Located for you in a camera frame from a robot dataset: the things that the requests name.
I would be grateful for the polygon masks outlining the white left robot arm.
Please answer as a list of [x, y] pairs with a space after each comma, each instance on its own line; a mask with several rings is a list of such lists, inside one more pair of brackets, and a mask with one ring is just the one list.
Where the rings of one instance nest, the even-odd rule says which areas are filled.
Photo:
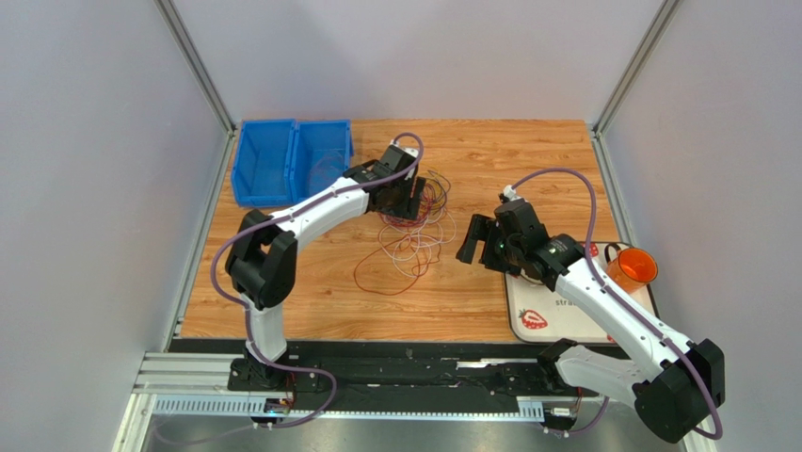
[[292, 292], [297, 257], [319, 236], [368, 213], [416, 218], [425, 185], [418, 177], [422, 147], [392, 142], [378, 160], [346, 170], [331, 186], [271, 215], [254, 209], [223, 246], [225, 272], [246, 314], [250, 358], [281, 371], [287, 350], [282, 304]]

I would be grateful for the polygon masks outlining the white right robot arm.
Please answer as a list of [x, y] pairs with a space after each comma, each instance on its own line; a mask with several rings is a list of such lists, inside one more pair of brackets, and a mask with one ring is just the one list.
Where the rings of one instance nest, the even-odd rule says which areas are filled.
[[537, 357], [543, 385], [583, 388], [634, 409], [661, 440], [676, 444], [705, 419], [723, 433], [718, 408], [726, 398], [725, 355], [712, 340], [694, 342], [643, 308], [615, 285], [585, 245], [567, 234], [549, 235], [524, 199], [503, 202], [493, 216], [472, 216], [457, 252], [510, 276], [525, 274], [579, 307], [625, 352], [610, 357], [560, 339]]

